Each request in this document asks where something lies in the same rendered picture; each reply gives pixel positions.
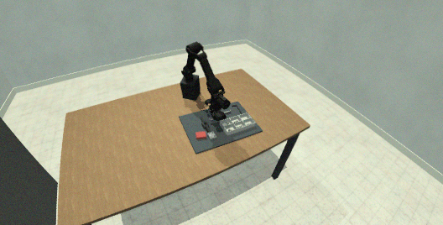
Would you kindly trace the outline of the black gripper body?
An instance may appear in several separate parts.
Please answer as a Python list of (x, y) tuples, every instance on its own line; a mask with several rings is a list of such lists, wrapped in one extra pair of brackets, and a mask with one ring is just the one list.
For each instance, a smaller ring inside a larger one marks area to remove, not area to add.
[[(216, 102), (210, 101), (210, 99), (205, 100), (205, 104), (208, 105), (210, 103), (210, 109), (214, 112), (214, 118), (216, 121), (220, 121), (222, 119), (226, 119), (226, 115), (224, 112), (219, 110), (220, 106)], [(213, 106), (212, 106), (213, 105)]]

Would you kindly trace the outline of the white divided parts tray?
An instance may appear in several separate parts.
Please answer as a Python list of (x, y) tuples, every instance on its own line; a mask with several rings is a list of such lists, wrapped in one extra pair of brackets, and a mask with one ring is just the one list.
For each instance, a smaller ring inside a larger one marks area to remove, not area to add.
[[(235, 122), (237, 120), (238, 120), (238, 122)], [(227, 122), (229, 122), (228, 125), (227, 125)], [(251, 123), (251, 124), (246, 125), (248, 123)], [(237, 127), (239, 127), (241, 125), (242, 125), (242, 127), (237, 128)], [(237, 133), (237, 132), (243, 131), (245, 129), (254, 127), (255, 126), (255, 122), (253, 121), (253, 119), (246, 112), (244, 114), (237, 115), (237, 116), (232, 117), (232, 118), (227, 118), (227, 119), (221, 120), (220, 126), (221, 126), (221, 128), (223, 129), (223, 131), (225, 132), (226, 135), (230, 135), (230, 134)], [(231, 129), (231, 131), (228, 131), (228, 129)]]

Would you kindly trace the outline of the white mounting bracket with four holes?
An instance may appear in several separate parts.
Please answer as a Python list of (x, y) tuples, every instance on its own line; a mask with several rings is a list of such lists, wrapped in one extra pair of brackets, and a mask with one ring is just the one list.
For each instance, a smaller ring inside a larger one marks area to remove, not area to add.
[(214, 132), (210, 132), (207, 134), (208, 138), (210, 141), (215, 140), (216, 139), (216, 135), (214, 134)]

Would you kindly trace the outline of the salmon-red block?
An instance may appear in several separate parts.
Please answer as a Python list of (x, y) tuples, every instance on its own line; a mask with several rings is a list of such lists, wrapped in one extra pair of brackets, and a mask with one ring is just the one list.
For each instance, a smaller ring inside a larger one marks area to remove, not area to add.
[(195, 133), (196, 139), (206, 139), (206, 131), (205, 132), (197, 132)]

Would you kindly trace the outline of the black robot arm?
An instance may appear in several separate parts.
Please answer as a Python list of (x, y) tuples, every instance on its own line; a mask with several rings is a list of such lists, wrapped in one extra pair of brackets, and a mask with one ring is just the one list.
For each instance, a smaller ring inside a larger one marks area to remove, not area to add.
[[(202, 51), (202, 53), (200, 53), (200, 51)], [(211, 101), (216, 102), (220, 106), (219, 110), (229, 108), (231, 103), (223, 96), (225, 89), (219, 80), (215, 78), (204, 47), (200, 43), (195, 42), (186, 46), (186, 52), (188, 53), (187, 63), (181, 71), (186, 83), (194, 81), (193, 73), (196, 71), (194, 64), (195, 59), (197, 59), (206, 76), (206, 85), (208, 92), (211, 94)], [(219, 92), (219, 90), (221, 91)]]

